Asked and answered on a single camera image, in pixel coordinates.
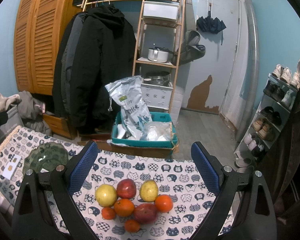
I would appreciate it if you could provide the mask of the small tangerine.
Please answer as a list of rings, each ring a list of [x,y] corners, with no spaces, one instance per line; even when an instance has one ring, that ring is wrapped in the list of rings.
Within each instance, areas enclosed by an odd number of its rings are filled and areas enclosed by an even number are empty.
[[[111,207],[104,207],[101,211],[102,218],[105,220],[114,220],[116,218],[116,212]]]
[[[140,230],[140,224],[134,219],[129,219],[125,222],[125,230],[131,233],[138,232]]]

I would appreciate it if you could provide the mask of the red apple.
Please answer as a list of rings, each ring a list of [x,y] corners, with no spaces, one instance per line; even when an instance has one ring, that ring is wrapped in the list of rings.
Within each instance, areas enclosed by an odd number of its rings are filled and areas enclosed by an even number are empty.
[[[132,199],[136,195],[136,184],[132,179],[124,179],[118,183],[116,192],[122,199]]]
[[[133,217],[140,224],[152,224],[157,219],[157,208],[152,203],[140,204],[134,209]]]

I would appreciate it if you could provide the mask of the large orange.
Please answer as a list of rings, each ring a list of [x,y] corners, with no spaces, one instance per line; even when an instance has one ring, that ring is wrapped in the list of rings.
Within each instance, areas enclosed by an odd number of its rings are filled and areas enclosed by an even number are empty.
[[[114,210],[120,217],[129,217],[135,209],[135,205],[129,199],[119,199],[114,204]]]

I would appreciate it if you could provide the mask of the small tangerine bottom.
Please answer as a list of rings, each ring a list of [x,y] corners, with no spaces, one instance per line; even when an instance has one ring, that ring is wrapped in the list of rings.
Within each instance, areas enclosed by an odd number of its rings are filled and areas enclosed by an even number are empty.
[[[125,222],[125,230],[131,233],[138,232],[140,230],[140,224],[134,219],[129,219]]]

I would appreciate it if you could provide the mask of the grey fabric bag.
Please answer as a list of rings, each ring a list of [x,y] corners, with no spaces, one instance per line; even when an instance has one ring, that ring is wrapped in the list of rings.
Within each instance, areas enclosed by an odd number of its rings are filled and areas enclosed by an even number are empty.
[[[17,126],[24,125],[18,112],[18,105],[10,105],[7,115],[7,122],[0,126],[0,143],[2,143]]]

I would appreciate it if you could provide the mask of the green glass plate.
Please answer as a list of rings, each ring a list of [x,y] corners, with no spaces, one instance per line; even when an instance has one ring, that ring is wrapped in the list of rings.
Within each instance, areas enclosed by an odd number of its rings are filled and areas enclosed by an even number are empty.
[[[58,165],[68,163],[68,151],[63,145],[55,142],[40,144],[24,159],[23,175],[29,169],[39,172],[50,172]]]

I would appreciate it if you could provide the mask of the grey clothes pile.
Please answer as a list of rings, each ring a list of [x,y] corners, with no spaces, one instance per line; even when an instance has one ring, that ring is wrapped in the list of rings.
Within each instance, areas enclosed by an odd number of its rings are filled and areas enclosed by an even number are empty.
[[[44,103],[35,99],[28,91],[19,92],[18,114],[25,127],[45,135],[52,135],[51,128],[43,119]]]

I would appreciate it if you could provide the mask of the wooden drawer unit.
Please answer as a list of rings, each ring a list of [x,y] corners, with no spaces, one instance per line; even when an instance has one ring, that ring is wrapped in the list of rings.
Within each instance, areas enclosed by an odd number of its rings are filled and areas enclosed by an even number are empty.
[[[43,120],[48,124],[53,133],[71,140],[77,137],[76,130],[71,126],[67,119],[58,118],[54,115],[43,114]]]

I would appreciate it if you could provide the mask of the cardboard box under basket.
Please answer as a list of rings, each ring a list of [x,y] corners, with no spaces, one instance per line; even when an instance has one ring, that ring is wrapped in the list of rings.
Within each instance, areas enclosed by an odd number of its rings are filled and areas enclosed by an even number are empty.
[[[172,148],[157,148],[157,147],[133,147],[125,144],[115,144],[112,140],[107,140],[111,152],[123,153],[127,155],[136,155],[140,157],[150,158],[172,158],[173,153],[179,152],[179,143],[173,145]]]

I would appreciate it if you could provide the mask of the shoe rack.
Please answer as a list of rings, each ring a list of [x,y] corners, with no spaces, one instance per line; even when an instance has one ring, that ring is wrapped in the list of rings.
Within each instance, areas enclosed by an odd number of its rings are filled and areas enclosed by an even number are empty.
[[[295,86],[268,75],[262,99],[234,151],[236,159],[257,159],[270,150],[290,115],[297,91]]]

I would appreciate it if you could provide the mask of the teal plastic basket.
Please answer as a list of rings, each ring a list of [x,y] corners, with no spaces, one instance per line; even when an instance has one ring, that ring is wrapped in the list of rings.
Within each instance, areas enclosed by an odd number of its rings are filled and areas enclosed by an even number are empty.
[[[171,135],[172,139],[163,139],[163,135],[158,136],[157,140],[154,140],[154,133],[151,132],[151,140],[147,139],[145,135],[141,135],[140,140],[132,140],[128,138],[119,138],[118,137],[118,125],[122,124],[121,113],[119,112],[116,116],[113,130],[111,132],[112,143],[114,144],[124,144],[132,147],[151,147],[151,148],[174,148],[178,145],[178,137],[175,134],[175,127],[172,123],[171,116],[168,113],[163,112],[150,112],[152,120],[158,122],[159,124],[167,124],[171,126]]]

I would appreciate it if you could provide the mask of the clear plastic bag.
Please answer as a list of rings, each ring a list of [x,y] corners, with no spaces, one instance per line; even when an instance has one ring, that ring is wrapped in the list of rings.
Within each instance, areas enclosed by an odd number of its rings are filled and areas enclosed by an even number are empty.
[[[152,121],[142,129],[140,140],[143,141],[172,141],[174,137],[172,122]]]

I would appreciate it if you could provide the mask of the white rice bag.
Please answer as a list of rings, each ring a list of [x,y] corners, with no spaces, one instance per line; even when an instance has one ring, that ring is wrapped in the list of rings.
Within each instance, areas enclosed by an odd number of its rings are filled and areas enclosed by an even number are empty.
[[[111,100],[121,107],[121,123],[135,140],[140,140],[144,126],[152,116],[142,97],[141,76],[126,77],[106,85]]]

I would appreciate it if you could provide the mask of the pale blue door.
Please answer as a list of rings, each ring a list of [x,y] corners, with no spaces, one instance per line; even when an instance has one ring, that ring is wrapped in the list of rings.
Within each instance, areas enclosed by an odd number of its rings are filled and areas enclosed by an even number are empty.
[[[206,48],[201,59],[191,62],[182,107],[219,114],[228,91],[239,35],[239,0],[198,0],[196,18],[218,18],[226,28],[218,34],[199,31]]]

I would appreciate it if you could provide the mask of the white patterned drawer box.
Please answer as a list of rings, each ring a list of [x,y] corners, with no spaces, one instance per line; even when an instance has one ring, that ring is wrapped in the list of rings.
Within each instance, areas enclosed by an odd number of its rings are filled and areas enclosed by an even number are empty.
[[[169,110],[171,95],[173,92],[172,84],[167,86],[141,84],[142,98],[148,107]]]

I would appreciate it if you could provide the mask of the steel pot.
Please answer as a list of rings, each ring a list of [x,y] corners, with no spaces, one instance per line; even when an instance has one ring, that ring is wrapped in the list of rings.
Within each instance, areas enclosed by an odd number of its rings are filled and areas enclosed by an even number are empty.
[[[154,71],[147,72],[144,78],[144,83],[150,85],[167,86],[170,82],[170,72],[167,71]]]

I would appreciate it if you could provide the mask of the black hanging coat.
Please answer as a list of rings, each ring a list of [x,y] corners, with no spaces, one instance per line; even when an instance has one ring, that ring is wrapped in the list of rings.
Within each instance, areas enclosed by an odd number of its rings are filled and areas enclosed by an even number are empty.
[[[114,5],[77,13],[68,23],[55,63],[52,96],[57,117],[81,135],[110,131],[120,107],[106,85],[130,77],[136,39]]]

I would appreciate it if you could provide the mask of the wooden louvered wardrobe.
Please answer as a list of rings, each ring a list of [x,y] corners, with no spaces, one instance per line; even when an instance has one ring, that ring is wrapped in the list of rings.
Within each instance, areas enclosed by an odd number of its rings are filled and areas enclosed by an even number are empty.
[[[80,11],[73,0],[20,0],[14,30],[14,71],[19,91],[51,95],[65,28]]]

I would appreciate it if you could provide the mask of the grey backpack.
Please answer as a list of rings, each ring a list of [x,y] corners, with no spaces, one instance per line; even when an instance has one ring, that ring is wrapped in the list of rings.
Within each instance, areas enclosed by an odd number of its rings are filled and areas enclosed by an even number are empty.
[[[181,46],[177,50],[177,54],[173,55],[172,63],[177,65],[177,57],[180,51],[179,65],[190,63],[194,60],[202,58],[206,53],[204,45],[199,44],[200,34],[196,29],[196,21],[194,18],[192,0],[185,0],[185,18],[183,38]]]

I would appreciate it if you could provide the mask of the white cooking pot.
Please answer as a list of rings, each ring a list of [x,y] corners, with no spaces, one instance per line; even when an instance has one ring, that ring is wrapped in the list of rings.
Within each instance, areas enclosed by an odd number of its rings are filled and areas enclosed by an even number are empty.
[[[169,57],[169,50],[161,47],[154,47],[148,49],[148,59],[153,62],[166,63]]]

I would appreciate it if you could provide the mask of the wooden shelf rack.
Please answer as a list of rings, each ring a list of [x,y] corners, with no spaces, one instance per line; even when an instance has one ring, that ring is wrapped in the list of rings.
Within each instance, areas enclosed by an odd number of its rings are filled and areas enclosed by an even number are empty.
[[[144,18],[143,7],[145,1],[165,2],[179,5],[179,14],[176,22],[162,20],[159,18]],[[141,10],[136,33],[136,45],[133,60],[132,75],[146,76],[151,71],[167,71],[170,72],[170,82],[173,92],[170,100],[169,110],[172,110],[172,102],[175,94],[177,75],[179,70],[179,57],[177,57],[177,65],[172,63],[173,55],[177,54],[178,48],[181,46],[183,38],[185,18],[185,0],[141,0]],[[169,57],[166,63],[158,63],[150,61],[147,57],[148,49],[154,47],[166,48],[169,50]]]

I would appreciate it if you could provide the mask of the dark blue umbrella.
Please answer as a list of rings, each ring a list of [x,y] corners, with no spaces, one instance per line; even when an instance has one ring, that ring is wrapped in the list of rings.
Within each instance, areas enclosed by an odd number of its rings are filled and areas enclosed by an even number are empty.
[[[223,30],[226,29],[226,25],[223,21],[220,21],[217,17],[211,18],[207,16],[206,18],[200,17],[196,22],[196,29],[201,32],[208,32],[212,34],[221,33],[221,44],[223,44]]]

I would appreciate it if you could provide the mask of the white storage bin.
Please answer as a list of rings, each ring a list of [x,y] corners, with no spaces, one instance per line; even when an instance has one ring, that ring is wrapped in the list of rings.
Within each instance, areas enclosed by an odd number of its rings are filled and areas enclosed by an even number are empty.
[[[143,7],[144,18],[159,18],[176,22],[179,14],[179,5],[165,2],[145,1]]]

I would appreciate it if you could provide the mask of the silver duct pipe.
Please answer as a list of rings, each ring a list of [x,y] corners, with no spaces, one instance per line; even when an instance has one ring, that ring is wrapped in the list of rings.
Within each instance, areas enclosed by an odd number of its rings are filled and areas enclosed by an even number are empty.
[[[256,99],[259,67],[260,67],[258,28],[257,28],[255,9],[252,0],[244,0],[244,5],[247,13],[247,23],[248,23],[247,66],[250,67],[250,70],[249,70],[249,76],[246,79],[249,85],[247,100],[245,103],[242,120],[239,124],[239,129],[235,136],[237,142],[240,142],[243,139],[244,134],[248,129],[249,120],[253,112],[254,102]]]

